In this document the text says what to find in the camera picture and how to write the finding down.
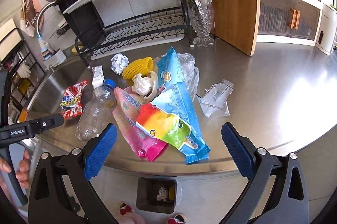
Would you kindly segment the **person's left hand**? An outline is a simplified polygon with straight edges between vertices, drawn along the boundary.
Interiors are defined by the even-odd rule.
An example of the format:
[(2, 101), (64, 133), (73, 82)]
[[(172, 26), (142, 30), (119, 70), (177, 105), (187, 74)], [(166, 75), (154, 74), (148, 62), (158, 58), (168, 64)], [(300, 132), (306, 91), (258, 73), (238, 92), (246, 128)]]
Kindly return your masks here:
[[(15, 174), (20, 186), (23, 187), (24, 189), (29, 188), (29, 170), (30, 170), (29, 159), (30, 159), (29, 152), (28, 150), (25, 149), (23, 159), (19, 162), (18, 171)], [(11, 172), (10, 165), (2, 157), (0, 167), (2, 172), (5, 173)]]

